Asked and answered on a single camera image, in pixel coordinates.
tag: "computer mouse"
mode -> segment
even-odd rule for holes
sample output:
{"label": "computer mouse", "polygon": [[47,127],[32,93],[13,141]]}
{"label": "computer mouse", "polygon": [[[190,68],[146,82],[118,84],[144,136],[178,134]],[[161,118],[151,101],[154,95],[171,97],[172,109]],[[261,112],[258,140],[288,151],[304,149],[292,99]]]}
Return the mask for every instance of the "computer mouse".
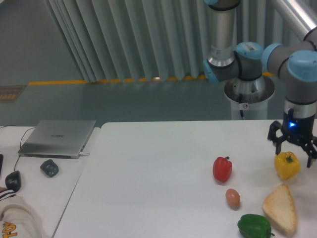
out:
{"label": "computer mouse", "polygon": [[43,162],[40,168],[50,178],[55,176],[59,171],[57,164],[55,164],[51,159]]}
{"label": "computer mouse", "polygon": [[5,178],[5,185],[8,189],[13,190],[14,192],[17,192],[21,188],[21,174],[20,171],[14,171],[10,173],[6,178]]}

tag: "silver laptop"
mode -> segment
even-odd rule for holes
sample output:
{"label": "silver laptop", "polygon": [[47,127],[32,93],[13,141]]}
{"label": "silver laptop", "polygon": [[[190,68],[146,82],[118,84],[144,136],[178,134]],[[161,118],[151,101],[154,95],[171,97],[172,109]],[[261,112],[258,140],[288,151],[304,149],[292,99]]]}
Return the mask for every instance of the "silver laptop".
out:
{"label": "silver laptop", "polygon": [[42,120],[18,151],[20,156],[78,159],[95,120]]}

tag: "brown egg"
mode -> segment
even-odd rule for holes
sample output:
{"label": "brown egg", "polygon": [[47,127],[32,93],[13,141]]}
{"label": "brown egg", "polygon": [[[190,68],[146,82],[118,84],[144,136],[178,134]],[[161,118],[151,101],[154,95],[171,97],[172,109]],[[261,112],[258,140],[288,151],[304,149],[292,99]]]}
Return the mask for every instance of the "brown egg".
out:
{"label": "brown egg", "polygon": [[226,200],[229,206],[232,208],[238,208],[240,206],[240,195],[236,190],[232,188],[227,190]]}

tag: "black cable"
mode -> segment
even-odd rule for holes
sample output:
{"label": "black cable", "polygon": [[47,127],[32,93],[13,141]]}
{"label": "black cable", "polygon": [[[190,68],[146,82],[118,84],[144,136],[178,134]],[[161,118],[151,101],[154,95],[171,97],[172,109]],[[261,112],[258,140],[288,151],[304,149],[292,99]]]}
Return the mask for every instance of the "black cable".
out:
{"label": "black cable", "polygon": [[[30,129],[27,129],[25,132],[24,132],[24,134],[23,134],[23,136],[22,136],[22,138],[21,138],[21,140],[20,140],[20,149],[21,149],[21,147],[22,147],[22,140],[23,140],[23,137],[25,136],[25,134],[29,131],[29,130],[32,130],[32,129],[34,129],[35,127],[33,127],[33,128],[30,128]],[[19,159],[20,159],[20,155],[19,155],[19,158],[17,159],[17,161],[15,162],[15,165],[14,165],[14,171],[15,171],[15,168],[16,168],[16,164],[18,163],[18,161],[19,161]]]}
{"label": "black cable", "polygon": [[8,126],[16,126],[16,125],[5,125],[5,126],[0,127],[0,129],[4,128],[4,127],[8,127]]}

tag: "red bell pepper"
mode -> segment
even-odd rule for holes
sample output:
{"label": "red bell pepper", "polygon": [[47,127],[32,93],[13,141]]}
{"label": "red bell pepper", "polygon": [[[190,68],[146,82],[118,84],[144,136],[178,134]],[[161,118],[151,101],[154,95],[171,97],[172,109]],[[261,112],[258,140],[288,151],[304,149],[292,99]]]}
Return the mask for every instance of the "red bell pepper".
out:
{"label": "red bell pepper", "polygon": [[229,157],[218,157],[213,163],[212,173],[219,182],[227,182],[232,171],[232,163]]}

